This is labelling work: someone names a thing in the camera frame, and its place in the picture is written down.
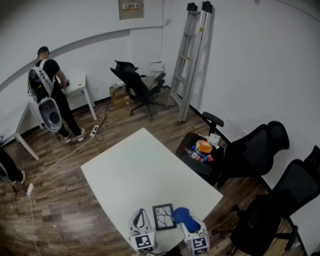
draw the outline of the black picture frame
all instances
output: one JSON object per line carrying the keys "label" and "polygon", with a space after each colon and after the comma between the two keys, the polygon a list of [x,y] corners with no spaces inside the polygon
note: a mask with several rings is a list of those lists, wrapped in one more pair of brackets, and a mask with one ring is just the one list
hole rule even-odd
{"label": "black picture frame", "polygon": [[[170,209],[170,213],[169,214],[166,212],[166,210],[163,209],[163,208],[168,208],[168,207]],[[152,206],[155,230],[156,231],[162,231],[162,230],[175,229],[177,227],[177,224],[173,219],[170,219],[172,221],[172,225],[167,226],[166,221],[164,221],[164,223],[163,222],[162,223],[165,226],[159,226],[159,221],[161,222],[161,220],[159,220],[159,218],[157,216],[164,216],[163,214],[159,214],[159,210],[158,209],[160,209],[160,208],[162,208],[163,211],[168,214],[168,215],[165,215],[165,216],[170,216],[170,218],[171,218],[172,212],[174,211],[172,203],[160,204],[160,205]]]}

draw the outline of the shoe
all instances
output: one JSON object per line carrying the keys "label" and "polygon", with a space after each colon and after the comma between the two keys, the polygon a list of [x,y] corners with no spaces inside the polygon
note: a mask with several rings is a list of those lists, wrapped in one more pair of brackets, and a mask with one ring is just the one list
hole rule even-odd
{"label": "shoe", "polygon": [[86,130],[81,128],[81,135],[77,136],[78,142],[82,142],[85,139],[85,133],[86,133]]}
{"label": "shoe", "polygon": [[64,137],[64,139],[65,139],[65,143],[66,143],[66,144],[69,143],[69,142],[71,142],[70,135],[69,135],[68,137]]}
{"label": "shoe", "polygon": [[23,184],[25,182],[25,179],[26,179],[26,172],[23,170],[21,173],[23,175],[23,179],[22,179],[22,181],[20,183]]}

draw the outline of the box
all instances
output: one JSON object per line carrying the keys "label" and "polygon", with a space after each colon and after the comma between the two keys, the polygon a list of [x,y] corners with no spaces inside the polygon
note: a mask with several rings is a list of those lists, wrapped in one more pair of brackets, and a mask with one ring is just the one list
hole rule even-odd
{"label": "box", "polygon": [[122,108],[134,102],[132,99],[130,99],[125,90],[118,91],[111,87],[110,96],[116,108]]}

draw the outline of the white table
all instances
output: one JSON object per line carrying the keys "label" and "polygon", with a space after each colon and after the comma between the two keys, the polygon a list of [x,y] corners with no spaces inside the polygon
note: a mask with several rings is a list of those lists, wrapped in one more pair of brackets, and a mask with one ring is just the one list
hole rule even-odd
{"label": "white table", "polygon": [[3,136],[2,141],[4,144],[10,142],[13,139],[16,139],[25,147],[26,150],[29,151],[29,153],[36,160],[39,160],[39,156],[31,149],[31,147],[29,147],[29,145],[20,135],[20,128],[28,110],[30,110],[32,116],[38,123],[39,127],[43,129],[42,122],[39,119],[39,116],[35,112],[34,108],[31,106],[31,104],[28,102],[22,104],[20,107],[10,112],[6,116],[0,117],[0,136]]}
{"label": "white table", "polygon": [[66,97],[69,98],[69,97],[72,97],[77,92],[83,92],[86,102],[89,105],[93,119],[96,121],[97,116],[94,110],[95,103],[93,100],[90,99],[90,96],[87,90],[86,73],[74,72],[74,73],[71,73],[67,78],[70,80],[70,85],[65,88],[65,91],[62,89],[62,91],[65,92]]}
{"label": "white table", "polygon": [[[203,220],[222,198],[193,170],[142,128],[81,166],[101,207],[131,245],[128,220],[145,209],[155,227],[152,206],[186,207]],[[157,231],[156,253],[168,252],[185,238],[181,225]]]}

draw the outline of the wooden floor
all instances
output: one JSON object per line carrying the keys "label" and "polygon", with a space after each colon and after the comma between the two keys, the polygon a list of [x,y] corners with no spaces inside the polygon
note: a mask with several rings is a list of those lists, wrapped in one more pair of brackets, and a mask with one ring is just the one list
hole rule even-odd
{"label": "wooden floor", "polygon": [[[157,101],[165,103],[168,92],[164,90]],[[192,110],[189,111],[188,121],[177,125],[177,107],[156,107],[154,121],[149,121],[146,108],[129,116],[132,106],[119,109],[110,101],[97,104],[95,111],[100,113],[97,122],[93,121],[87,108],[77,111],[74,116],[79,126],[91,131],[101,121],[106,107],[107,118],[99,130],[104,140],[92,140],[34,184],[32,207],[35,235],[32,232],[30,201],[25,190],[41,172],[81,143],[62,145],[54,133],[37,129],[26,135],[25,140],[39,155],[39,161],[32,158],[17,142],[5,147],[18,168],[26,172],[26,182],[18,187],[16,202],[12,188],[0,184],[0,255],[38,255],[33,239],[42,256],[130,256],[134,253],[100,207],[80,166],[143,127],[172,152],[187,132],[206,135],[209,127]],[[231,211],[231,207],[238,204],[245,209],[256,195],[266,193],[255,178],[230,179],[219,191],[224,197],[205,219],[209,231],[234,228],[238,217]],[[279,229],[281,232],[291,231],[287,221],[283,221]],[[232,249],[228,234],[211,236],[210,244],[211,256],[223,256]],[[275,239],[266,255],[302,255],[300,246],[285,254],[285,246],[285,240]],[[183,255],[190,255],[183,242],[179,247]]]}

